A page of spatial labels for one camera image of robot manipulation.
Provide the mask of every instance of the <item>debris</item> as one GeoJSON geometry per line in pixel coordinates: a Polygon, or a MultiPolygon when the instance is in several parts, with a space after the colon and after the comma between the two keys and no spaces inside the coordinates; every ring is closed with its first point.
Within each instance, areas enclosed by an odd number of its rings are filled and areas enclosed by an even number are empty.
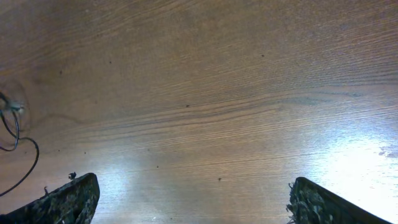
{"type": "Polygon", "coordinates": [[[44,192],[45,192],[45,195],[44,195],[44,196],[47,196],[47,195],[49,194],[49,192],[48,192],[48,190],[47,190],[47,186],[44,187],[44,192]]]}
{"type": "Polygon", "coordinates": [[[76,172],[70,173],[68,176],[70,180],[73,180],[75,177],[76,177],[76,172]]]}

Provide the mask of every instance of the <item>wooden table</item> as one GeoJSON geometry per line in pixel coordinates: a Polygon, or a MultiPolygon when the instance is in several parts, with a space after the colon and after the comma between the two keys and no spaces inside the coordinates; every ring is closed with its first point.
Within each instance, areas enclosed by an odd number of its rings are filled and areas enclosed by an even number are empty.
{"type": "MultiPolygon", "coordinates": [[[[305,176],[397,223],[397,71],[397,1],[1,1],[40,159],[0,213],[75,171],[93,223],[286,223],[305,176]]],[[[34,157],[0,152],[0,191],[34,157]]]]}

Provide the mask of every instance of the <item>wooden surface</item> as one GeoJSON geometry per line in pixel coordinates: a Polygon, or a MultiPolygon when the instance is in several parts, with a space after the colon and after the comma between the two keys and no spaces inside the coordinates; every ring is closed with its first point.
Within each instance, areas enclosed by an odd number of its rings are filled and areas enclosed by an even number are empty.
{"type": "MultiPolygon", "coordinates": [[[[305,176],[397,223],[397,28],[396,1],[1,1],[41,154],[0,212],[75,171],[93,223],[286,223],[305,176]]],[[[0,191],[34,156],[0,152],[0,191]]]]}

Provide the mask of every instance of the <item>dark object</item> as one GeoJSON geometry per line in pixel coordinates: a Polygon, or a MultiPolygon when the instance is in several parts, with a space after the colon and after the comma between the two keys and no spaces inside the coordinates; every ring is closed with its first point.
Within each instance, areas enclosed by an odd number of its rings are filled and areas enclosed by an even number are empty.
{"type": "Polygon", "coordinates": [[[44,196],[46,196],[46,195],[49,194],[49,192],[48,192],[48,190],[47,190],[47,186],[44,187],[44,192],[45,192],[45,193],[44,193],[44,196]]]}
{"type": "Polygon", "coordinates": [[[18,118],[17,118],[17,113],[19,113],[21,110],[23,110],[24,107],[16,102],[11,101],[8,97],[6,97],[3,93],[0,92],[0,117],[1,117],[1,121],[4,125],[4,127],[6,128],[7,132],[13,137],[15,138],[15,143],[14,143],[14,147],[12,149],[6,149],[4,147],[0,146],[0,149],[6,152],[11,152],[17,149],[18,146],[18,142],[19,140],[28,140],[31,143],[33,143],[33,145],[36,148],[36,158],[35,161],[33,162],[32,167],[28,170],[28,172],[25,174],[25,176],[23,176],[23,178],[18,181],[16,184],[14,184],[14,186],[10,187],[8,190],[6,190],[5,192],[0,194],[0,197],[6,195],[8,192],[12,191],[14,188],[16,188],[19,184],[21,184],[27,176],[29,176],[29,174],[32,172],[32,170],[35,168],[37,161],[39,160],[39,145],[37,145],[37,143],[28,137],[24,137],[24,138],[20,138],[19,137],[19,122],[18,122],[18,118]],[[15,122],[15,127],[16,127],[16,132],[15,134],[11,131],[11,129],[9,128],[7,121],[4,117],[4,112],[5,111],[10,111],[12,114],[12,117],[14,118],[14,122],[15,122]]]}
{"type": "Polygon", "coordinates": [[[70,173],[68,176],[70,180],[73,180],[75,177],[76,177],[76,172],[70,173]]]}
{"type": "Polygon", "coordinates": [[[289,223],[389,223],[304,177],[298,177],[290,188],[290,205],[286,210],[293,215],[289,223]]]}
{"type": "Polygon", "coordinates": [[[89,224],[99,199],[97,177],[89,173],[22,208],[0,215],[0,223],[89,224]]]}

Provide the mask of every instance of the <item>black cable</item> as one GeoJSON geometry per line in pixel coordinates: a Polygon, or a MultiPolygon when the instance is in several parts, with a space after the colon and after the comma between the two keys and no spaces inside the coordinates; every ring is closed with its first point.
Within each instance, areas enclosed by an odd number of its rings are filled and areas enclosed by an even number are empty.
{"type": "Polygon", "coordinates": [[[15,112],[13,111],[13,112],[12,112],[12,116],[14,117],[14,120],[15,120],[15,127],[16,127],[16,133],[17,133],[17,135],[15,135],[15,134],[10,130],[10,128],[8,127],[7,122],[6,122],[6,119],[4,118],[3,113],[2,113],[2,112],[0,112],[0,113],[1,113],[1,120],[2,120],[2,122],[3,122],[3,124],[4,124],[4,126],[6,127],[8,133],[10,133],[10,134],[12,135],[12,137],[15,138],[14,148],[12,148],[12,149],[6,149],[6,148],[0,146],[0,149],[3,150],[3,151],[6,151],[6,152],[11,152],[11,151],[14,151],[14,150],[17,148],[17,146],[18,146],[18,140],[19,140],[19,123],[18,123],[18,119],[17,119],[17,116],[16,116],[15,112]]]}
{"type": "Polygon", "coordinates": [[[9,100],[7,99],[7,97],[2,92],[0,92],[0,99],[4,100],[6,105],[9,104],[9,100]]]}
{"type": "MultiPolygon", "coordinates": [[[[4,99],[3,96],[4,96],[4,95],[3,95],[2,93],[0,93],[0,98],[4,99]]],[[[3,122],[3,124],[4,124],[4,126],[6,127],[8,133],[9,133],[12,137],[14,137],[14,138],[16,139],[16,142],[15,142],[15,145],[14,145],[14,148],[13,148],[13,149],[11,149],[11,150],[10,150],[10,149],[5,149],[5,148],[3,148],[3,147],[1,147],[1,146],[0,146],[0,149],[2,149],[2,150],[4,150],[4,151],[7,151],[7,152],[13,151],[13,150],[15,150],[15,149],[17,148],[18,140],[28,140],[28,141],[31,141],[31,142],[33,143],[33,145],[35,146],[35,148],[36,148],[36,158],[35,158],[35,162],[33,163],[32,167],[31,167],[31,168],[29,169],[29,171],[25,174],[25,176],[24,176],[20,181],[18,181],[18,183],[16,183],[14,186],[12,186],[10,189],[6,190],[5,192],[1,193],[1,194],[0,194],[0,197],[2,197],[2,196],[4,196],[4,195],[6,195],[8,192],[14,190],[14,188],[16,188],[19,184],[21,184],[21,183],[26,179],[27,176],[29,176],[29,174],[32,172],[32,170],[33,170],[34,167],[36,166],[37,161],[39,160],[39,154],[40,154],[40,152],[39,152],[39,146],[37,145],[37,143],[36,143],[33,139],[28,138],[28,137],[24,137],[24,138],[20,138],[20,137],[19,137],[19,123],[18,123],[18,119],[17,119],[17,116],[16,116],[16,114],[15,114],[14,111],[12,111],[12,115],[13,115],[13,117],[14,117],[14,119],[15,119],[15,123],[16,123],[16,134],[14,134],[14,133],[10,130],[10,128],[8,127],[7,122],[6,122],[6,119],[4,118],[3,112],[2,112],[1,110],[0,110],[0,114],[1,114],[1,120],[2,120],[2,122],[3,122]]]]}

